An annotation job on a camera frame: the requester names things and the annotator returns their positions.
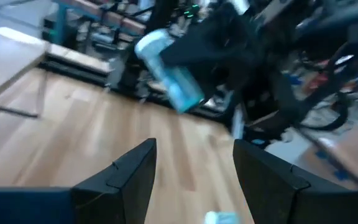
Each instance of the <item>plastic bottle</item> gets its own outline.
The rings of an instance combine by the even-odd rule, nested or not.
[[[135,53],[141,58],[152,75],[167,90],[167,96],[178,113],[184,113],[198,105],[204,93],[192,74],[185,67],[166,67],[159,53],[173,43],[167,30],[158,29],[143,37],[135,46]]]
[[[234,212],[207,212],[204,224],[240,224]]]

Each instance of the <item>table leg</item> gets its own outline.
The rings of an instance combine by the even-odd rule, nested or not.
[[[53,28],[53,43],[62,45],[64,38],[64,29],[67,18],[67,7],[63,4],[58,5],[57,18],[55,27]]]
[[[25,118],[39,118],[44,112],[44,104],[45,104],[45,92],[47,89],[47,81],[48,81],[48,71],[44,71],[44,75],[41,77],[40,85],[37,93],[37,102],[36,102],[36,112],[30,113],[27,111],[8,108],[5,106],[0,106],[0,112],[5,112],[11,115],[23,116]]]

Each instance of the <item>wooden floor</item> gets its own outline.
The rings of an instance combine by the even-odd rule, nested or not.
[[[34,110],[40,73],[25,75],[0,104]],[[146,223],[203,223],[211,210],[253,223],[234,170],[233,139],[221,125],[54,74],[42,119],[0,113],[0,186],[72,186],[150,137],[158,157]]]

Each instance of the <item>blue water bottle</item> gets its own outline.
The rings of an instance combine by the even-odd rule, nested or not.
[[[173,43],[167,30],[158,29],[143,37],[135,46],[151,74],[167,90],[166,94],[178,113],[184,113],[204,99],[204,93],[185,67],[166,67],[159,53]]]

